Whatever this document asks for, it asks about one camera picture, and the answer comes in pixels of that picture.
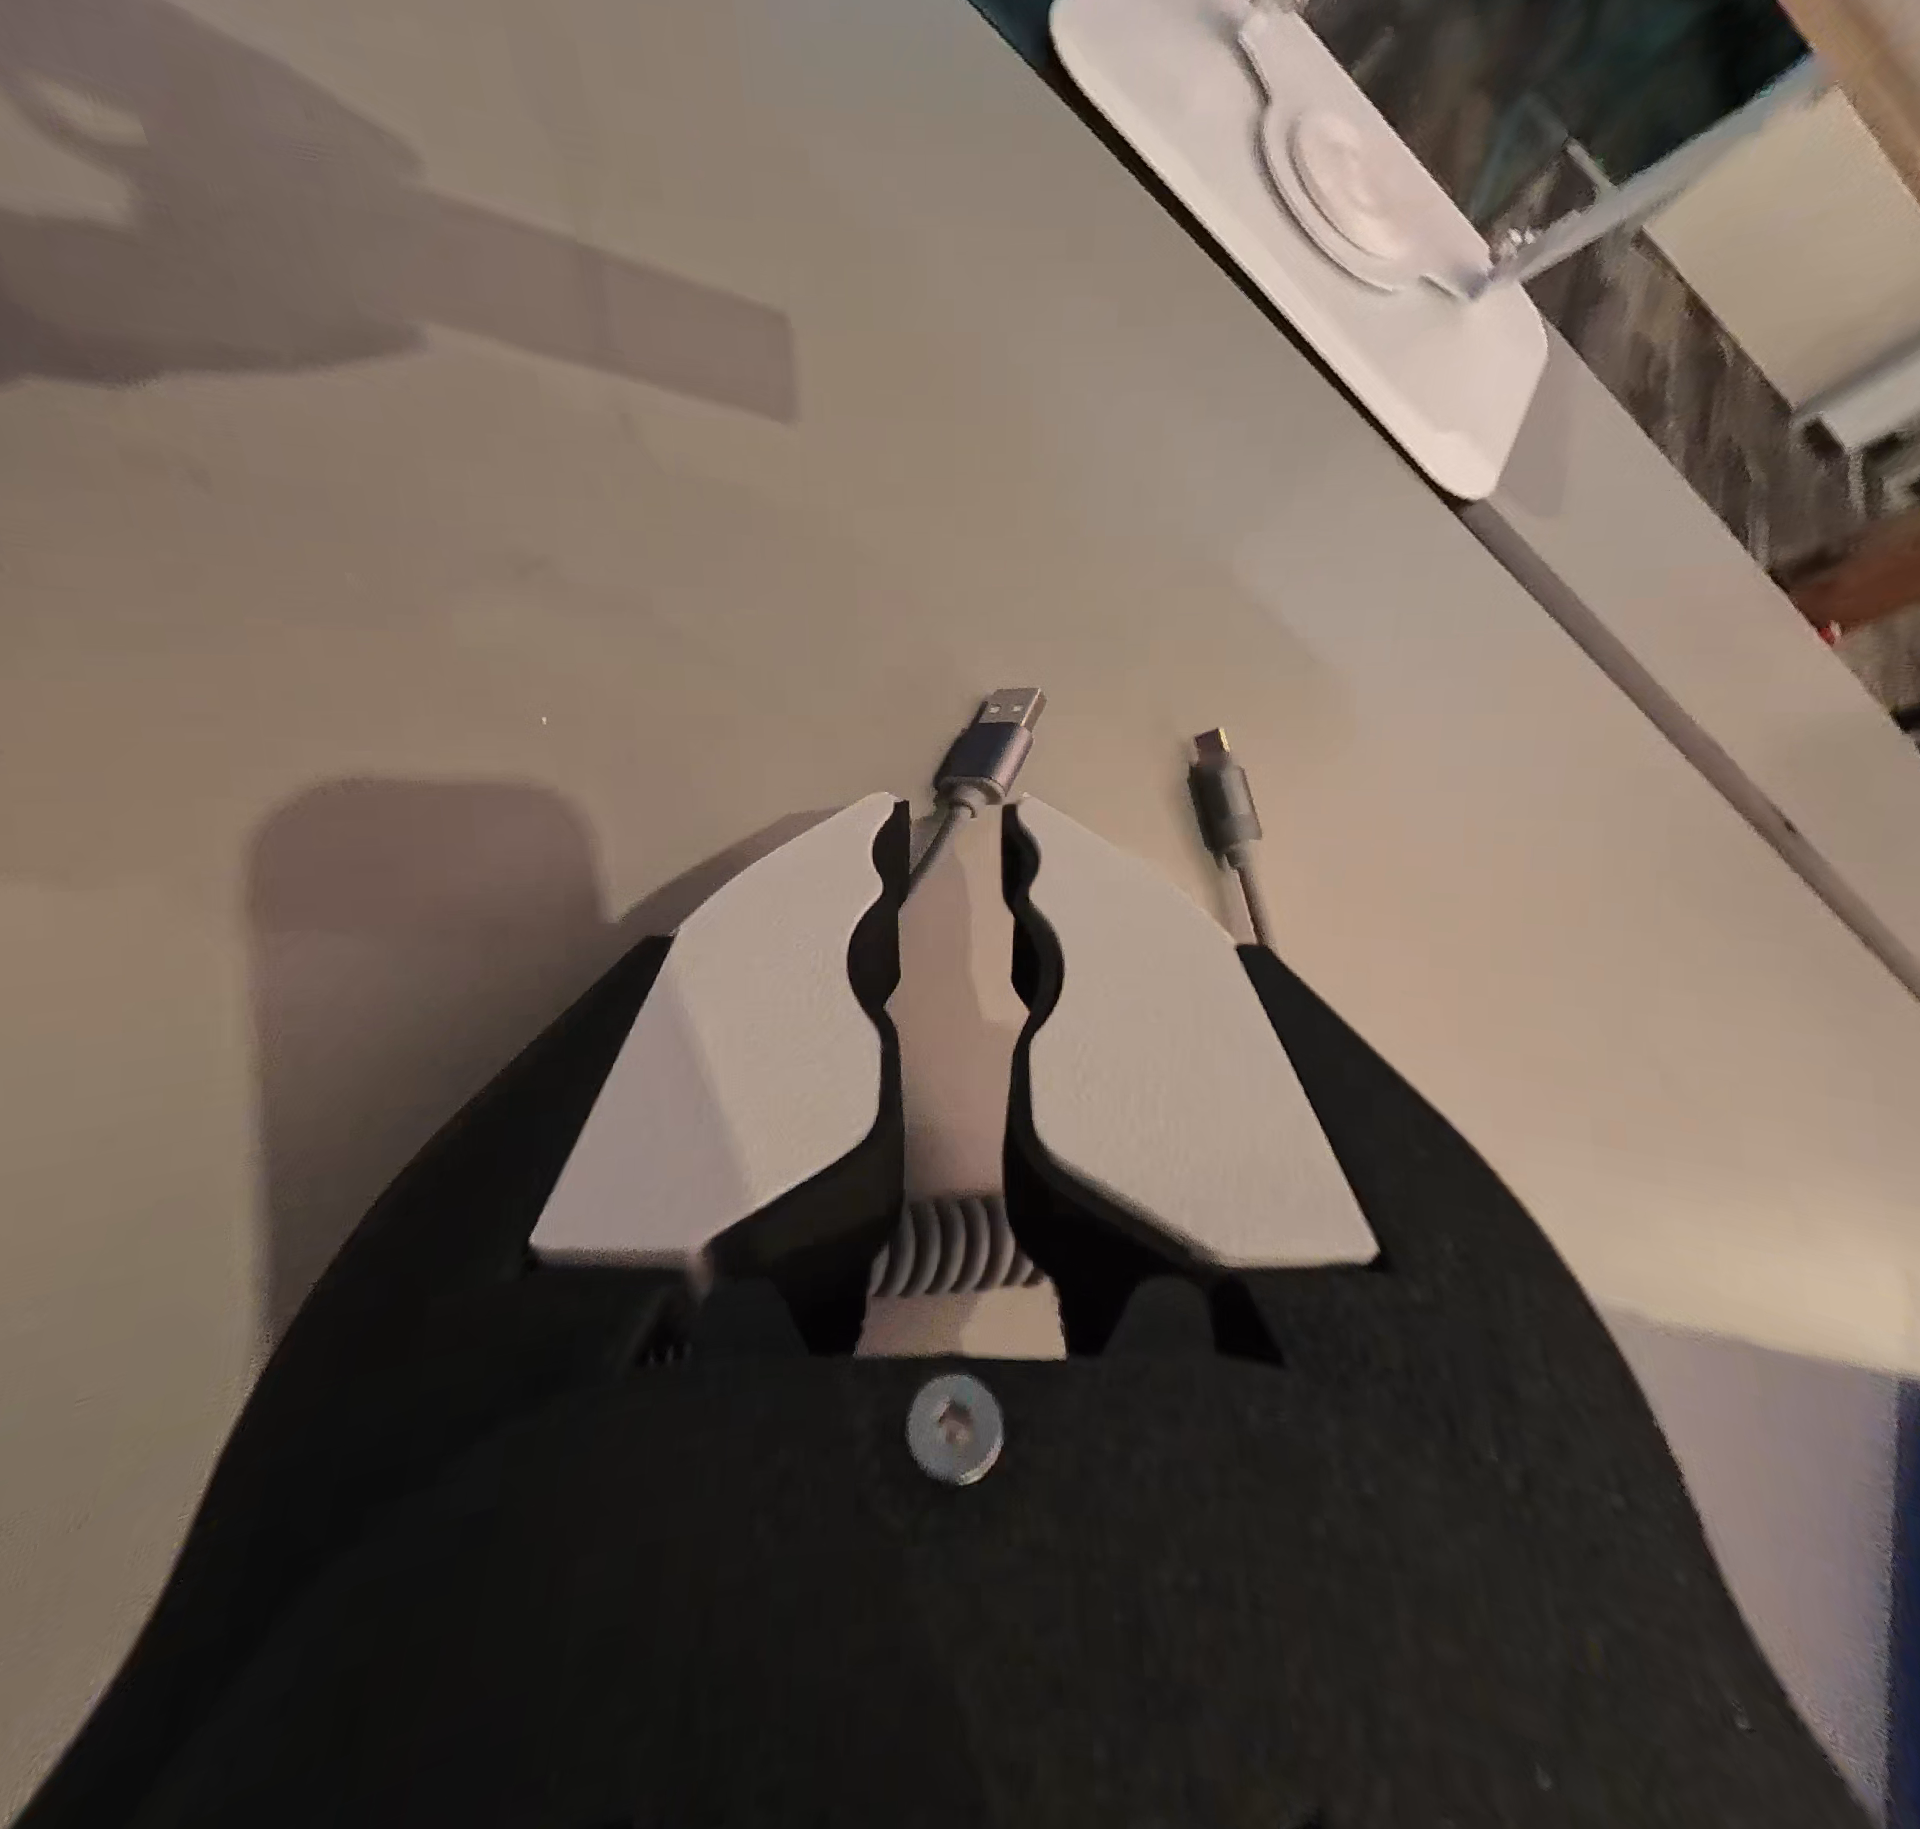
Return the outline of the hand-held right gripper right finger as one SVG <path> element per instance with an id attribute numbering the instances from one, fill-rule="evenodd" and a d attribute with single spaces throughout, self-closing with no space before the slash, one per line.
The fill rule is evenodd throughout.
<path id="1" fill-rule="evenodd" d="M 1040 1165 L 1205 1266 L 1376 1264 L 1230 930 L 1040 796 L 1001 843 Z"/>

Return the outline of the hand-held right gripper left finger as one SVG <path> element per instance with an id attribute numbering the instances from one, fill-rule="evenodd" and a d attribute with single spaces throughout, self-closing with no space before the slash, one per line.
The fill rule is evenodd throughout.
<path id="1" fill-rule="evenodd" d="M 908 843 L 908 804 L 868 792 L 672 930 L 533 1229 L 534 1260 L 698 1264 L 894 1120 Z"/>

